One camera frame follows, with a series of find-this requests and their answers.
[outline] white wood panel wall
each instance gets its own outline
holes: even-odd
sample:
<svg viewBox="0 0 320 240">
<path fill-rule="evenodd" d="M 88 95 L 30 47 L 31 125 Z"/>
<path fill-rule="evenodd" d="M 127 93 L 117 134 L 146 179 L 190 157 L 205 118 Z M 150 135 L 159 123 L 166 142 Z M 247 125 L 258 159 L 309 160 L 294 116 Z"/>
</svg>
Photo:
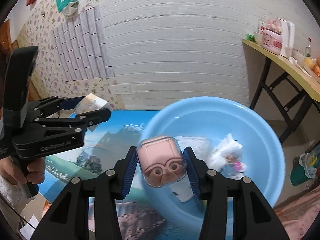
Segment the white wood panel wall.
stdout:
<svg viewBox="0 0 320 240">
<path fill-rule="evenodd" d="M 295 48 L 310 37 L 312 55 L 320 55 L 320 29 L 302 0 L 100 0 L 100 7 L 110 65 L 118 84 L 131 85 L 122 96 L 127 109 L 204 95 L 248 105 L 241 39 L 261 13 L 294 22 Z"/>
</svg>

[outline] clear plastic bottle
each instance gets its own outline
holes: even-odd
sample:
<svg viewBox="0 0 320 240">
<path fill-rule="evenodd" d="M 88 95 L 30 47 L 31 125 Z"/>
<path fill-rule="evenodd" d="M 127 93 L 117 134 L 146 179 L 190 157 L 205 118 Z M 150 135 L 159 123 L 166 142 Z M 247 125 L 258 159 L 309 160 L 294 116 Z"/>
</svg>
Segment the clear plastic bottle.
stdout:
<svg viewBox="0 0 320 240">
<path fill-rule="evenodd" d="M 264 30 L 266 28 L 266 23 L 267 23 L 266 15 L 262 13 L 258 21 L 258 33 L 260 34 L 264 33 Z"/>
<path fill-rule="evenodd" d="M 308 46 L 306 46 L 304 55 L 306 57 L 311 57 L 311 39 L 310 38 L 308 38 Z"/>
</svg>

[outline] pink jar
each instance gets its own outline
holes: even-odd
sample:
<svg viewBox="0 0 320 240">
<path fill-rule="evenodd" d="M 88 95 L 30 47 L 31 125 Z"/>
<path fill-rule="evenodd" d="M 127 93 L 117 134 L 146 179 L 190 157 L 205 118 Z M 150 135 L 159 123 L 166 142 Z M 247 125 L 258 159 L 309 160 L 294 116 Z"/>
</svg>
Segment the pink jar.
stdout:
<svg viewBox="0 0 320 240">
<path fill-rule="evenodd" d="M 279 55 L 282 48 L 282 36 L 272 29 L 275 29 L 273 24 L 271 24 L 270 29 L 264 30 L 262 36 L 262 47 L 276 55 Z"/>
</svg>

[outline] brick pattern wallpaper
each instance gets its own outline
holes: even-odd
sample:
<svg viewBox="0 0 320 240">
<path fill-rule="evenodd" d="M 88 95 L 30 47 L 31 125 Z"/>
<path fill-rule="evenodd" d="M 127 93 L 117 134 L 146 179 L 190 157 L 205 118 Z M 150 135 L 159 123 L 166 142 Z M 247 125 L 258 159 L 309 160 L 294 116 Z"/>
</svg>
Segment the brick pattern wallpaper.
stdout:
<svg viewBox="0 0 320 240">
<path fill-rule="evenodd" d="M 115 76 L 109 65 L 99 6 L 68 19 L 50 35 L 65 81 Z"/>
</svg>

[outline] wall socket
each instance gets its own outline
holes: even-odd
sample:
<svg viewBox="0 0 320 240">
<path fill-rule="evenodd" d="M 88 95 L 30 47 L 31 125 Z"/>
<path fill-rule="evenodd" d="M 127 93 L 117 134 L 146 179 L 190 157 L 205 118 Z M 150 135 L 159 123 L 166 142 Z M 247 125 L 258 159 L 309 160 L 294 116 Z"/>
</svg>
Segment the wall socket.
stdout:
<svg viewBox="0 0 320 240">
<path fill-rule="evenodd" d="M 109 86 L 109 89 L 111 93 L 115 95 L 131 94 L 130 85 Z"/>
</svg>

